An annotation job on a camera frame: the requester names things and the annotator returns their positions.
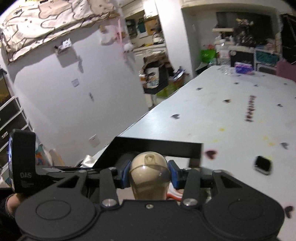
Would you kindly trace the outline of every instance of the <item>tabletop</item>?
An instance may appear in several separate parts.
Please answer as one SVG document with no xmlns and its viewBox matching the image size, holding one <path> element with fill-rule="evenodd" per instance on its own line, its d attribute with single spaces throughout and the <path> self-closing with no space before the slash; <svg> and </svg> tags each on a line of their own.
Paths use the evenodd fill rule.
<svg viewBox="0 0 296 241">
<path fill-rule="evenodd" d="M 224 75 L 219 66 L 212 66 L 121 136 L 204 143 L 202 168 L 227 170 L 283 208 L 295 206 L 296 83 L 292 80 L 261 72 Z M 254 170 L 257 156 L 272 161 L 269 176 Z M 177 164 L 184 168 L 188 161 L 180 159 Z M 278 236 L 282 241 L 296 240 L 296 212 L 290 214 Z"/>
</svg>

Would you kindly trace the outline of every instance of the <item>metal bolt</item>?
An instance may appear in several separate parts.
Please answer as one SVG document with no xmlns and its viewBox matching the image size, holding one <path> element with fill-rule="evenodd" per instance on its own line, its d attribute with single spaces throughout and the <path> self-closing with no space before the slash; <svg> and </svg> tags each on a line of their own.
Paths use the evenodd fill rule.
<svg viewBox="0 0 296 241">
<path fill-rule="evenodd" d="M 115 199 L 112 199 L 112 198 L 104 199 L 102 201 L 102 205 L 104 207 L 114 207 L 116 204 L 117 204 L 117 201 Z"/>
<path fill-rule="evenodd" d="M 146 208 L 147 208 L 147 209 L 152 209 L 152 208 L 154 208 L 154 205 L 153 205 L 153 204 L 147 204 L 147 205 L 146 205 Z"/>
<path fill-rule="evenodd" d="M 195 206 L 197 203 L 198 203 L 198 201 L 194 198 L 186 198 L 183 200 L 183 204 L 187 207 Z"/>
</svg>

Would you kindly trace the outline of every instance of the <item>electrical socket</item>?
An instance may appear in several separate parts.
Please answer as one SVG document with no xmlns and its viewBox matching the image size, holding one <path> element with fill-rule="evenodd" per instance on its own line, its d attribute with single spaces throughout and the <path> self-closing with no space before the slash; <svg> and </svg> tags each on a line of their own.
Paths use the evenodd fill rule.
<svg viewBox="0 0 296 241">
<path fill-rule="evenodd" d="M 100 144 L 100 141 L 97 137 L 97 135 L 94 135 L 93 137 L 89 138 L 89 143 L 92 147 L 97 147 Z"/>
</svg>

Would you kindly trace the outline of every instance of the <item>plastic bottle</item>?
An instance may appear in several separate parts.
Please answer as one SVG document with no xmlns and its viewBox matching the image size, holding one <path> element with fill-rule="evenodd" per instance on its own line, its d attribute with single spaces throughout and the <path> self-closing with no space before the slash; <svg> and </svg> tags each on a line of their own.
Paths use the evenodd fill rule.
<svg viewBox="0 0 296 241">
<path fill-rule="evenodd" d="M 220 40 L 221 47 L 219 51 L 219 56 L 220 56 L 221 70 L 223 74 L 230 74 L 231 62 L 230 62 L 229 50 L 225 42 L 226 42 L 225 39 Z"/>
</svg>

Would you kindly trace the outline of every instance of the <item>patterned fabric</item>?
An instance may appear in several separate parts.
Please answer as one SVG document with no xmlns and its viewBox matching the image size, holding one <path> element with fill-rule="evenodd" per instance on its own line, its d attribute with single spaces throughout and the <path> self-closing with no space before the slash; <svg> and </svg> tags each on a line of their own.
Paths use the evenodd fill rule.
<svg viewBox="0 0 296 241">
<path fill-rule="evenodd" d="M 45 0 L 20 6 L 2 23 L 9 62 L 74 29 L 116 17 L 109 0 Z"/>
</svg>

